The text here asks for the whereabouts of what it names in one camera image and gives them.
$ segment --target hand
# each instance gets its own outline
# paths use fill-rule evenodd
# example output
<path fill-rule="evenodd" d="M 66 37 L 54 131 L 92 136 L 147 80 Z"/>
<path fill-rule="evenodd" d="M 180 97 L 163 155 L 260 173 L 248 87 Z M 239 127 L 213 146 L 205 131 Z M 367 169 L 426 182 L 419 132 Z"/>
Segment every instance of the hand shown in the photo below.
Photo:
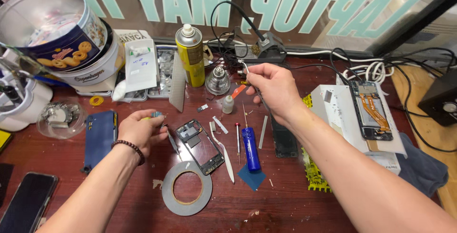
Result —
<path fill-rule="evenodd" d="M 283 126 L 288 127 L 288 121 L 299 112 L 300 108 L 305 107 L 298 94 L 295 79 L 287 69 L 269 63 L 249 66 L 246 78 L 249 83 L 259 88 L 275 120 Z M 246 94 L 256 94 L 254 102 L 260 103 L 260 97 L 254 87 L 251 86 Z"/>
<path fill-rule="evenodd" d="M 146 117 L 151 117 L 152 113 L 155 113 L 156 110 L 142 110 L 136 111 L 126 119 L 124 119 L 119 125 L 119 136 L 117 139 L 130 142 L 138 148 L 144 154 L 145 157 L 148 157 L 150 154 L 151 147 L 168 138 L 168 128 L 160 128 L 164 121 L 163 115 L 141 120 Z"/>

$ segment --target blue screwdriver handle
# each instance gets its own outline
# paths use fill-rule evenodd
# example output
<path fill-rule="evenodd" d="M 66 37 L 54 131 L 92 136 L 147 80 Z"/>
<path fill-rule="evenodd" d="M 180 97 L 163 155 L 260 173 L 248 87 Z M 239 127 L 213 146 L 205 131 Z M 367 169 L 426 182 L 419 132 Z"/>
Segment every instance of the blue screwdriver handle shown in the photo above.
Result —
<path fill-rule="evenodd" d="M 244 148 L 246 149 L 246 159 L 248 160 L 248 170 L 256 171 L 260 169 L 259 156 L 255 146 L 254 130 L 251 127 L 241 130 Z"/>

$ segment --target beaded bracelet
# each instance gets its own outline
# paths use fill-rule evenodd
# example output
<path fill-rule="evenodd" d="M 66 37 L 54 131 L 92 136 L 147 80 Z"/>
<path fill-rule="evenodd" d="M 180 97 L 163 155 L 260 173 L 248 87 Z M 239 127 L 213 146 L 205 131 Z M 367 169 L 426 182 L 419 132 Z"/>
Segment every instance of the beaded bracelet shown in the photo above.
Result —
<path fill-rule="evenodd" d="M 128 145 L 129 147 L 133 148 L 138 153 L 138 155 L 140 155 L 140 163 L 138 164 L 138 166 L 143 165 L 144 154 L 140 151 L 140 149 L 136 145 L 134 145 L 130 142 L 124 141 L 124 140 L 117 140 L 111 144 L 111 149 L 113 149 L 113 147 L 117 144 L 125 144 L 125 145 Z"/>

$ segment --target clear plastic bowl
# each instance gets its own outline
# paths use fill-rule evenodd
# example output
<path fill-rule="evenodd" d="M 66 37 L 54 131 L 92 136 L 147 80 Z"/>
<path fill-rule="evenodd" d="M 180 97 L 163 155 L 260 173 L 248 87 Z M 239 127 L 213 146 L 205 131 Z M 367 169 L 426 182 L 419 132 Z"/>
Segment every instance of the clear plastic bowl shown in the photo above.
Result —
<path fill-rule="evenodd" d="M 72 112 L 73 119 L 68 123 L 68 128 L 60 128 L 50 125 L 49 117 L 54 114 Z M 79 134 L 85 129 L 85 120 L 88 112 L 76 101 L 59 100 L 48 104 L 40 113 L 37 120 L 38 131 L 47 137 L 68 139 Z"/>

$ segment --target gray cloth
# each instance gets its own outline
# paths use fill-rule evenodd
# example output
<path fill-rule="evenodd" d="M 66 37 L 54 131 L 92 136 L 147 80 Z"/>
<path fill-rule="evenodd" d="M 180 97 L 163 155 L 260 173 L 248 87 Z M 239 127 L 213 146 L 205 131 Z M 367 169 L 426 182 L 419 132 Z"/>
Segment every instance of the gray cloth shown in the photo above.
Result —
<path fill-rule="evenodd" d="M 449 179 L 447 166 L 432 156 L 415 148 L 405 133 L 400 133 L 408 159 L 397 153 L 400 164 L 399 177 L 417 188 L 420 192 L 431 197 L 435 191 L 444 186 Z"/>

